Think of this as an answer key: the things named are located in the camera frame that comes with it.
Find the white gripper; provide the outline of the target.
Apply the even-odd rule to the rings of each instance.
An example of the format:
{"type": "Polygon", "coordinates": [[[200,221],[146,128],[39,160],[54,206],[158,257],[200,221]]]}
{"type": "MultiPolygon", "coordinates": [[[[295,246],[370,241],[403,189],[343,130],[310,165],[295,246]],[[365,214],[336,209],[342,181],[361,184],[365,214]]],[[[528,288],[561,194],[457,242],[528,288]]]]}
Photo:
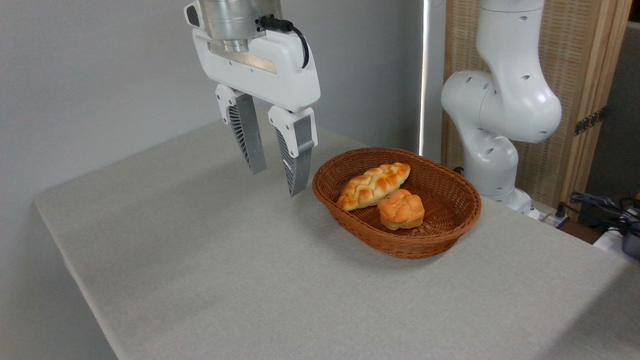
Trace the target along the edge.
{"type": "Polygon", "coordinates": [[[220,83],[215,96],[222,121],[231,126],[252,174],[266,169],[254,96],[273,104],[268,116],[276,129],[290,196],[304,191],[318,145],[314,111],[308,107],[321,91],[312,56],[302,68],[300,39],[268,30],[249,40],[247,52],[229,52],[203,30],[192,30],[192,36],[203,70],[220,83]]]}

